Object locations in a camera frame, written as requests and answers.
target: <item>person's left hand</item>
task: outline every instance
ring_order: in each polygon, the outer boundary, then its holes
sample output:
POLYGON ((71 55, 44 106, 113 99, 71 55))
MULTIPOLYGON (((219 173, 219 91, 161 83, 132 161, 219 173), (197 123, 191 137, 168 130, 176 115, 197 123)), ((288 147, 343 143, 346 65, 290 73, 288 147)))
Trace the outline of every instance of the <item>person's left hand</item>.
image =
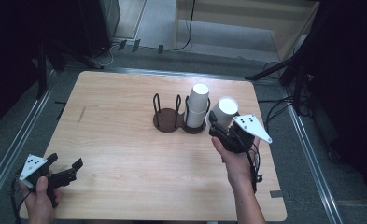
MULTIPOLYGON (((25 199, 26 208, 28 209, 29 223, 43 224, 52 223, 55 219, 55 209, 52 208, 51 200, 47 196, 47 187, 49 180, 45 176, 41 176, 37 180, 35 192, 25 199)), ((29 189, 20 181, 23 197, 29 193, 29 189)), ((55 201, 61 200, 61 192, 54 190, 56 196, 55 201)))

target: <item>brown cup holder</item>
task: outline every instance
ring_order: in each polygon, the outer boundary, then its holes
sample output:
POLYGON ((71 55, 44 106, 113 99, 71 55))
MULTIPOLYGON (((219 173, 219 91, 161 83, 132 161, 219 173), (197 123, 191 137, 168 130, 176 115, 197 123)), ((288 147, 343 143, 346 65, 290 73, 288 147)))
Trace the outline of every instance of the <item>brown cup holder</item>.
MULTIPOLYGON (((189 96, 186 97, 186 111, 189 111, 188 106, 188 100, 189 96)), ((187 126, 187 124, 184 122, 184 117, 186 116, 186 120, 188 116, 190 115, 185 113, 179 114, 179 108, 181 105, 181 98, 178 94, 176 97, 176 105, 175 110, 171 108, 160 108, 160 96, 158 93, 156 93, 153 97, 153 105, 154 105, 154 117, 153 117, 153 124, 154 126, 163 133, 171 133, 175 131, 178 128, 182 128, 186 133, 200 133, 202 132, 205 127, 205 119, 203 121, 203 124, 198 128, 191 128, 187 126)), ((208 107, 206 110, 206 113, 208 112, 210 107, 210 100, 208 98, 208 107)))

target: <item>stacked cups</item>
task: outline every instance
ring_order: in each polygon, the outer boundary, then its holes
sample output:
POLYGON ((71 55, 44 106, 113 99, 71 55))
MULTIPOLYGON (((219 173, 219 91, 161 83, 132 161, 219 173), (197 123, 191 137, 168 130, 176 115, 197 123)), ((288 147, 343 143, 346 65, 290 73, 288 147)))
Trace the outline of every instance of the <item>stacked cups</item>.
MULTIPOLYGON (((238 112, 238 103, 230 96, 223 96, 215 104, 211 111, 215 114, 217 124, 227 129, 231 124, 233 117, 238 112)), ((206 118, 206 124, 210 127, 209 120, 206 118)))
POLYGON ((206 84, 196 83, 190 92, 184 121, 191 128, 199 128, 204 123, 208 107, 209 88, 206 84))

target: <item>person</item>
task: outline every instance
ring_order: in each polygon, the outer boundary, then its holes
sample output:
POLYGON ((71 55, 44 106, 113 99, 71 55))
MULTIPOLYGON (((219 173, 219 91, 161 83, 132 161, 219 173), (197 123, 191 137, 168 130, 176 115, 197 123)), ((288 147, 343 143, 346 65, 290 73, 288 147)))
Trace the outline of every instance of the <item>person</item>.
MULTIPOLYGON (((259 138, 255 138, 253 150, 259 148, 259 138)), ((264 215, 251 183, 250 163, 245 152, 235 154, 226 150, 217 137, 212 137, 212 143, 220 154, 222 162, 226 164, 227 176, 233 188, 235 198, 235 210, 238 223, 265 223, 264 215)))
MULTIPOLYGON (((235 154, 226 150, 217 137, 212 137, 211 141, 220 154, 222 162, 226 165, 228 180, 233 188, 238 223, 265 223, 251 184, 250 163, 247 155, 245 153, 235 154)), ((260 139, 255 138, 253 150, 259 148, 259 142, 260 139)), ((20 185, 23 195, 26 196, 29 189, 21 181, 20 185)), ((25 199, 30 224, 49 224, 54 221, 55 209, 52 208, 51 200, 47 196, 47 185, 48 179, 44 176, 40 177, 35 193, 31 193, 25 199)), ((57 189, 54 193, 58 203, 61 200, 61 193, 57 189)))

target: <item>table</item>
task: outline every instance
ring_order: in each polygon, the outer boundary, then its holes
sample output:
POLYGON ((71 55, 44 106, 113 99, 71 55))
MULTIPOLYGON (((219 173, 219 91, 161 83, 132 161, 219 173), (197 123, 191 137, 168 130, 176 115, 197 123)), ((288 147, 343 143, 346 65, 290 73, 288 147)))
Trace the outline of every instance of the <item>table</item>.
MULTIPOLYGON (((200 77, 83 72, 72 90, 45 157, 57 153, 51 169, 70 168, 78 158, 77 180, 60 188, 61 219, 236 220, 233 192, 208 130, 189 134, 182 129, 162 133, 153 125, 153 96, 161 108, 175 108, 176 96, 190 94, 196 82, 210 88, 214 104, 232 96, 241 114, 261 121, 250 82, 200 77)), ((274 162, 261 141, 258 198, 268 221, 287 217, 274 162)), ((27 217, 25 206, 21 216, 27 217)))
MULTIPOLYGON (((177 21, 191 19, 192 1, 176 0, 175 48, 177 21)), ((197 0, 193 20, 270 30, 283 61, 302 35, 309 33, 318 5, 318 1, 303 0, 197 0)))

